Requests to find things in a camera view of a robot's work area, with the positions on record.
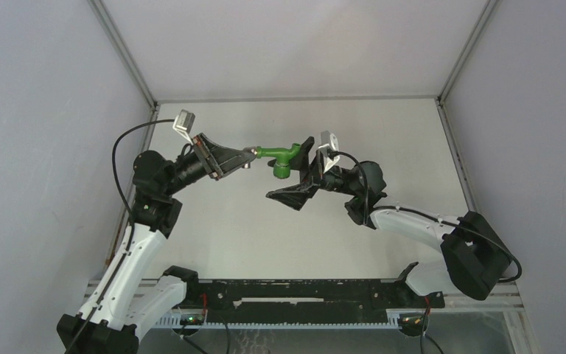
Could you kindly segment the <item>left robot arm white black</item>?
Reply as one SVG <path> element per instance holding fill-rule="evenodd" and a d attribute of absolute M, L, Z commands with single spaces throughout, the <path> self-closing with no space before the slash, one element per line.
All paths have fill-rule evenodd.
<path fill-rule="evenodd" d="M 221 179 L 256 158 L 256 148 L 223 147 L 204 134 L 195 136 L 188 153 L 175 161 L 154 150 L 134 160 L 136 195 L 129 224 L 117 255 L 98 286 L 75 315 L 65 314 L 57 333 L 67 353 L 136 353 L 141 340 L 172 307 L 196 305 L 200 286 L 187 276 L 170 272 L 153 291 L 134 301 L 145 271 L 167 242 L 182 204 L 173 196 L 199 179 Z"/>

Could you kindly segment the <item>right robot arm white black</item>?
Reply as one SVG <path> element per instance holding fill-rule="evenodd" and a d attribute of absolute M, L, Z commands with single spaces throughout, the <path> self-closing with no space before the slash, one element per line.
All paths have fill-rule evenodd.
<path fill-rule="evenodd" d="M 417 306 L 425 296 L 447 291 L 482 301 L 497 284 L 521 277 L 519 260 L 481 214 L 468 211 L 457 217 L 402 204 L 385 193 L 378 163 L 339 150 L 336 136 L 328 131 L 311 158 L 314 143 L 309 137 L 290 148 L 256 147 L 256 157 L 270 160 L 275 177 L 299 174 L 297 184 L 270 191 L 267 198 L 299 211 L 319 190 L 348 195 L 344 207 L 355 224 L 394 232 L 437 251 L 440 261 L 416 261 L 402 272 L 396 296 L 404 306 Z"/>

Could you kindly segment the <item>green water faucet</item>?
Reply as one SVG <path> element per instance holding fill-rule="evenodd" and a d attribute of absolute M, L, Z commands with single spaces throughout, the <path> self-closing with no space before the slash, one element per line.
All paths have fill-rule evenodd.
<path fill-rule="evenodd" d="M 300 150 L 301 145 L 299 143 L 293 143 L 290 148 L 256 147 L 255 155 L 258 159 L 274 159 L 273 175 L 279 179 L 286 179 L 290 177 L 292 170 L 290 162 L 299 154 Z"/>

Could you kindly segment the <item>silver metal elbow fitting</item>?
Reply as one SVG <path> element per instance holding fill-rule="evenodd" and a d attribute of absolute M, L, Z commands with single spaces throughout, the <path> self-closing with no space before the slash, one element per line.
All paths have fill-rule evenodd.
<path fill-rule="evenodd" d="M 242 157 L 244 158 L 242 163 L 242 169 L 249 169 L 251 167 L 251 162 L 257 158 L 257 147 L 246 147 L 242 150 Z"/>

